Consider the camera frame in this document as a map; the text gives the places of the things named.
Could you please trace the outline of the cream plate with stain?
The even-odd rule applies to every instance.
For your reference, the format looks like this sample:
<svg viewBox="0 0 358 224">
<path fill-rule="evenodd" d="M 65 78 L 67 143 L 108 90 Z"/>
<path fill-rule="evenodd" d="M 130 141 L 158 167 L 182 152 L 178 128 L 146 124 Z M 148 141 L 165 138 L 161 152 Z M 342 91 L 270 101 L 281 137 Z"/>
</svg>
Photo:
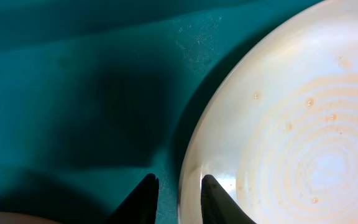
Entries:
<svg viewBox="0 0 358 224">
<path fill-rule="evenodd" d="M 215 176 L 257 223 L 358 223 L 358 0 L 278 26 L 217 89 L 181 168 L 178 222 Z"/>
</svg>

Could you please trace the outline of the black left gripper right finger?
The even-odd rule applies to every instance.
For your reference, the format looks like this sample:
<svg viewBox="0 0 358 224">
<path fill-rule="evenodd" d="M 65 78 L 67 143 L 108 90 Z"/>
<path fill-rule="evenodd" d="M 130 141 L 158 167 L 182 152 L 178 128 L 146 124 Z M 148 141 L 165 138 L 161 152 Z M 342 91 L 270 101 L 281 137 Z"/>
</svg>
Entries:
<svg viewBox="0 0 358 224">
<path fill-rule="evenodd" d="M 203 224 L 256 224 L 210 174 L 201 181 Z"/>
</svg>

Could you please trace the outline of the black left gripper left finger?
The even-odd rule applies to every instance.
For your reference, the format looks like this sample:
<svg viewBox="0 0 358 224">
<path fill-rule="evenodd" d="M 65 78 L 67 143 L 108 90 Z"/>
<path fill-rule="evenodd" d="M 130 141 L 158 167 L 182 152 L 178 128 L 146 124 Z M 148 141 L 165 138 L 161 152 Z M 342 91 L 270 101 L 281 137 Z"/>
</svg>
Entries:
<svg viewBox="0 0 358 224">
<path fill-rule="evenodd" d="M 155 224 L 158 192 L 159 179 L 147 174 L 104 223 Z"/>
</svg>

